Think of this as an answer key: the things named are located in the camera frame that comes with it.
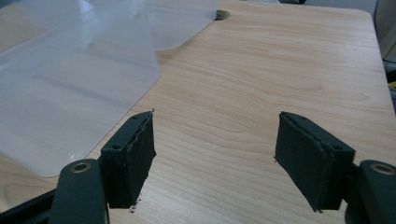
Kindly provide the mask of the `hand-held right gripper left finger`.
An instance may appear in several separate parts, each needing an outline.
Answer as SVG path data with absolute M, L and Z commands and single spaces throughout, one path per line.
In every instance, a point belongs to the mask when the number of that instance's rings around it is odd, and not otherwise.
M 110 208 L 137 204 L 155 156 L 153 113 L 128 118 L 101 148 L 100 165 Z

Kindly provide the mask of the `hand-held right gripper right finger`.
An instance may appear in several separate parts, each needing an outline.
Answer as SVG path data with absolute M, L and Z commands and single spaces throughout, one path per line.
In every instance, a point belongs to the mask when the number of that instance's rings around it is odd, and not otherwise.
M 315 122 L 279 114 L 275 159 L 315 211 L 337 210 L 355 150 Z

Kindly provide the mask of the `translucent plastic sheet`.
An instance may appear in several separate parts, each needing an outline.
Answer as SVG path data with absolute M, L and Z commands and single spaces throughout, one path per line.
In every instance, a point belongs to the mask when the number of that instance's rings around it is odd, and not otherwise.
M 20 0 L 0 53 L 0 153 L 37 175 L 85 158 L 160 76 L 144 0 Z
M 147 0 L 154 48 L 176 48 L 205 29 L 216 18 L 218 1 Z

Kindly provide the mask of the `dark object at desk edge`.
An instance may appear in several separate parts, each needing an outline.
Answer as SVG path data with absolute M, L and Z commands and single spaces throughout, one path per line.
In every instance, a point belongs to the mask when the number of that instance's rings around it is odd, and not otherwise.
M 394 112 L 396 113 L 396 62 L 389 62 L 384 60 L 383 63 Z

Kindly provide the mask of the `grey chair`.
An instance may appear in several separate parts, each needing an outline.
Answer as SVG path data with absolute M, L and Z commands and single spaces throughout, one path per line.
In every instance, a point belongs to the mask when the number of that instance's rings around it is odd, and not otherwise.
M 374 23 L 382 58 L 396 63 L 396 0 L 376 1 Z

